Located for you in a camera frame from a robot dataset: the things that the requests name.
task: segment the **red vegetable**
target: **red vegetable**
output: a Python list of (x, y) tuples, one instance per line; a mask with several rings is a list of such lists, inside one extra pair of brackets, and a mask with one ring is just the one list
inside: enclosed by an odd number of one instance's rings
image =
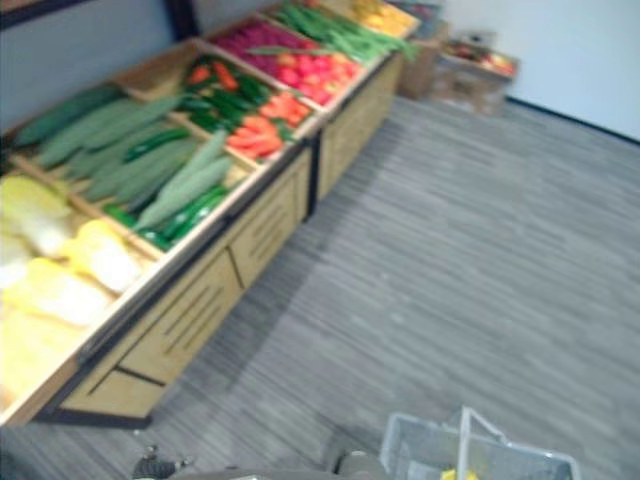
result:
[(198, 83), (204, 82), (207, 78), (211, 76), (211, 72), (204, 65), (199, 65), (193, 69), (191, 75), (187, 79), (187, 83), (189, 85), (196, 85)]

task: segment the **basket handle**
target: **basket handle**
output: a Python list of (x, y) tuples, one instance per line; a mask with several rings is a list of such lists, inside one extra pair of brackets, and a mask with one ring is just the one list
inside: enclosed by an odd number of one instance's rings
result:
[(472, 422), (478, 422), (484, 430), (502, 444), (509, 444), (507, 437), (496, 426), (487, 419), (482, 417), (472, 408), (463, 406), (459, 413), (455, 414), (452, 419), (459, 419), (460, 434), (458, 441), (458, 464), (456, 465), (456, 480), (466, 480), (467, 468), (469, 465), (469, 440), (471, 438)]

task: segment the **white basket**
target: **white basket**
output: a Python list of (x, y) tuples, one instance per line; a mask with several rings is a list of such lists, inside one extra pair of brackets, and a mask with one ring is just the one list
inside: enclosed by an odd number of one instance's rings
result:
[[(580, 480), (576, 461), (507, 440), (491, 423), (468, 407), (451, 422), (436, 424), (396, 413), (389, 419), (380, 462), (394, 480), (440, 480), (456, 469), (457, 480), (466, 470), (480, 480)], [(493, 438), (471, 432), (476, 420)]]

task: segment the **cucumber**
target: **cucumber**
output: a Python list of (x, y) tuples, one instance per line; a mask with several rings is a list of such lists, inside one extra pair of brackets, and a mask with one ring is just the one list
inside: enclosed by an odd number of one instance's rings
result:
[(137, 186), (138, 176), (143, 175), (147, 170), (158, 169), (165, 162), (171, 163), (177, 161), (176, 159), (184, 161), (184, 157), (192, 153), (195, 148), (196, 143), (188, 140), (167, 143), (137, 162), (117, 165), (103, 177), (95, 178), (83, 196), (93, 202), (114, 195), (126, 183)]
[(124, 155), (124, 163), (133, 162), (145, 153), (149, 153), (151, 150), (155, 150), (165, 143), (182, 140), (183, 138), (189, 137), (189, 135), (189, 130), (183, 127), (172, 128), (171, 130), (152, 135), (127, 150), (127, 153)]
[(160, 178), (166, 178), (163, 182), (165, 185), (182, 168), (193, 150), (185, 150), (171, 159), (168, 157), (166, 161), (155, 160), (156, 164), (153, 168), (148, 168), (130, 181), (123, 183), (116, 193), (116, 199), (121, 203), (129, 203), (136, 196), (149, 190)]
[(169, 170), (163, 175), (159, 175), (153, 180), (153, 182), (150, 182), (144, 190), (138, 192), (137, 195), (127, 203), (127, 213), (137, 216), (145, 208), (151, 205), (158, 197), (158, 192), (160, 192), (160, 190), (162, 190), (167, 182), (169, 182), (169, 180), (173, 178), (173, 176), (176, 174), (176, 171), (179, 169), (180, 165), (177, 165), (176, 170)]
[(203, 168), (216, 161), (222, 153), (226, 140), (227, 132), (225, 130), (218, 130), (214, 133), (211, 139), (198, 149), (191, 160), (164, 187), (162, 194), (171, 194), (172, 191), (179, 189), (184, 182), (189, 181), (191, 176), (197, 175)]
[(113, 166), (123, 163), (124, 155), (130, 148), (144, 139), (157, 135), (165, 130), (166, 128), (162, 123), (153, 123), (142, 130), (128, 135), (120, 142), (97, 152), (90, 152), (83, 149), (67, 162), (67, 177), (70, 179), (92, 177), (105, 164), (111, 164)]
[(53, 168), (65, 162), (72, 153), (82, 147), (87, 137), (98, 134), (103, 128), (131, 114), (136, 108), (135, 102), (121, 99), (111, 102), (89, 115), (82, 117), (66, 130), (61, 131), (44, 143), (36, 162), (43, 168)]
[(136, 223), (136, 228), (145, 228), (157, 225), (171, 217), (189, 202), (195, 200), (210, 188), (221, 183), (231, 168), (232, 162), (226, 157), (214, 162), (200, 171), (196, 176), (182, 184), (179, 190), (173, 190), (170, 195), (164, 193), (164, 189), (158, 194), (158, 198), (147, 207)]
[(131, 115), (121, 118), (110, 128), (105, 128), (98, 134), (88, 137), (84, 146), (89, 150), (98, 150), (111, 145), (134, 130), (164, 117), (177, 108), (181, 101), (182, 96), (176, 95), (138, 106)]
[(122, 96), (115, 85), (102, 85), (79, 93), (22, 127), (13, 139), (14, 147), (40, 143), (67, 125)]

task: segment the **carrot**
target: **carrot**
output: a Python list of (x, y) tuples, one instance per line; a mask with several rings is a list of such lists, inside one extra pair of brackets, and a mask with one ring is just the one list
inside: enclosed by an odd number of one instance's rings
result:
[(197, 85), (198, 83), (204, 82), (210, 76), (211, 72), (209, 71), (209, 69), (204, 65), (199, 65), (198, 67), (194, 68), (191, 72), (191, 75), (189, 75), (188, 83), (190, 85)]
[(231, 72), (227, 68), (227, 66), (222, 62), (213, 62), (213, 68), (218, 74), (218, 79), (220, 83), (226, 90), (237, 90), (238, 89), (238, 81), (233, 78)]

